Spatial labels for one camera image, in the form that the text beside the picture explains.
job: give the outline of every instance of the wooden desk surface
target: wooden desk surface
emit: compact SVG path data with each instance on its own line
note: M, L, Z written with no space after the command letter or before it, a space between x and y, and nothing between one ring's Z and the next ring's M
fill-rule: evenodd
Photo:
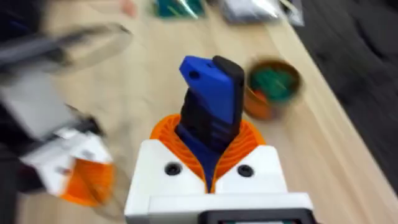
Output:
M244 118L278 149L289 190L308 192L322 223L398 223L396 196L288 23L230 27L211 9L204 20L161 21L148 15L147 3L136 0L135 19L120 14L116 1L56 2L49 16L49 27L112 21L134 34L117 57L56 78L68 104L99 118L129 175L152 127L180 111L184 56L222 55L243 67L259 57L281 57L302 74L301 96L281 120ZM20 223L116 222L39 194L22 197Z

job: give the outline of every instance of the white plastic part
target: white plastic part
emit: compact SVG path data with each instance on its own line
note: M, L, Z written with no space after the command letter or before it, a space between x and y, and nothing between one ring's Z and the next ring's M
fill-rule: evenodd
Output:
M215 194L205 194L204 183L182 163L181 174L167 175L169 162L181 163L160 141L141 144L124 211L128 224L196 224L199 214L209 210L313 208L308 194L287 193L271 146L257 147L227 172ZM240 176L241 164L251 166L254 176Z
M83 134L72 129L58 134L61 138L20 158L23 163L35 167L47 192L56 196L64 193L70 178L68 170L73 169L76 158L102 164L113 161L101 138L93 133Z
M172 162L182 167L179 175L167 175L165 167ZM128 223L150 223L149 208L156 196L204 195L205 185L177 156L159 140L141 143L124 214Z
M196 224L204 211L268 208L312 209L313 205L306 193L176 195L152 197L147 216L150 224Z
M254 171L251 177L238 174L238 167L248 165ZM287 186L276 149L258 146L216 183L216 194L284 193Z

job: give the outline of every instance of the orange spiral base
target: orange spiral base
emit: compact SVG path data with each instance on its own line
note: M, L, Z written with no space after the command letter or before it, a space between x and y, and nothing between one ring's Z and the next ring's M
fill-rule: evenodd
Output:
M156 124L150 138L160 140L187 167L189 167L193 173L206 183L205 173L198 159L174 131L180 119L181 116L179 114L165 117ZM213 193L215 191L215 182L222 175L234 167L258 145L265 143L260 132L250 122L242 120L238 136L231 142L217 163L210 192Z

